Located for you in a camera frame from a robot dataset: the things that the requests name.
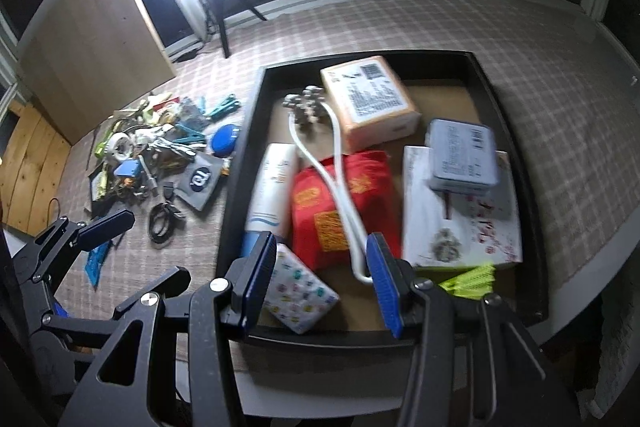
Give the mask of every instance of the blue clip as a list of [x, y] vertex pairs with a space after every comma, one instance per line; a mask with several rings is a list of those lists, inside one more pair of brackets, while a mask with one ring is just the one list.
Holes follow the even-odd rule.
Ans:
[[193, 130], [192, 128], [187, 127], [186, 125], [183, 125], [181, 123], [175, 123], [174, 126], [176, 128], [178, 128], [178, 129], [180, 129], [187, 136], [172, 140], [173, 143], [179, 143], [181, 145], [188, 145], [188, 144], [191, 144], [191, 143], [200, 143], [200, 142], [206, 142], [207, 141], [207, 137], [204, 136], [204, 134], [201, 133], [200, 131]]

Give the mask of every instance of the red bag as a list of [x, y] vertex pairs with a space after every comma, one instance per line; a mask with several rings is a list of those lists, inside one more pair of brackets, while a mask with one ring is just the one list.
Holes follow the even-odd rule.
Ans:
[[[343, 156], [344, 174], [367, 233], [382, 232], [391, 254], [399, 258], [400, 232], [393, 215], [393, 184], [384, 151]], [[322, 165], [335, 179], [334, 159]], [[340, 216], [320, 174], [308, 167], [296, 175], [292, 198], [293, 252], [311, 270], [350, 264]]]

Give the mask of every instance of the screw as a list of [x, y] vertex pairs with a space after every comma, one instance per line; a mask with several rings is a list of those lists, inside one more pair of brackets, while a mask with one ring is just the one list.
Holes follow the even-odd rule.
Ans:
[[502, 297], [497, 293], [489, 293], [489, 295], [484, 298], [484, 302], [489, 306], [497, 306], [502, 302]]
[[226, 288], [229, 286], [229, 281], [226, 279], [223, 279], [222, 277], [218, 277], [217, 279], [213, 279], [210, 283], [209, 283], [209, 288], [211, 288], [212, 292], [222, 292], [224, 290], [226, 290]]
[[145, 306], [155, 306], [160, 298], [157, 293], [149, 292], [145, 293], [141, 298], [140, 302], [142, 302]]
[[430, 290], [433, 288], [433, 281], [431, 279], [426, 279], [424, 281], [414, 283], [414, 287], [417, 290]]

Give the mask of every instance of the blue round container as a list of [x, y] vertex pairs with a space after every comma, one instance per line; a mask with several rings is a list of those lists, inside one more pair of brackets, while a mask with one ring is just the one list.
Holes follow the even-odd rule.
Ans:
[[236, 149], [236, 140], [238, 140], [239, 133], [240, 127], [233, 123], [228, 123], [218, 129], [209, 142], [213, 156], [218, 158], [229, 156]]

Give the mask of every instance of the cardboard box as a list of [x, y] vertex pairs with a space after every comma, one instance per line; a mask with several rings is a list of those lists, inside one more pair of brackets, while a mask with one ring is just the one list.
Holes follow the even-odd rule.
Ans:
[[420, 113], [383, 57], [320, 71], [351, 152], [412, 135]]
[[[521, 263], [518, 204], [506, 153], [497, 153], [500, 182], [484, 196], [432, 190], [427, 182], [430, 154], [428, 147], [404, 148], [402, 258], [430, 269]], [[440, 245], [443, 230], [456, 243], [451, 250], [457, 257], [444, 259], [438, 250], [436, 239]]]

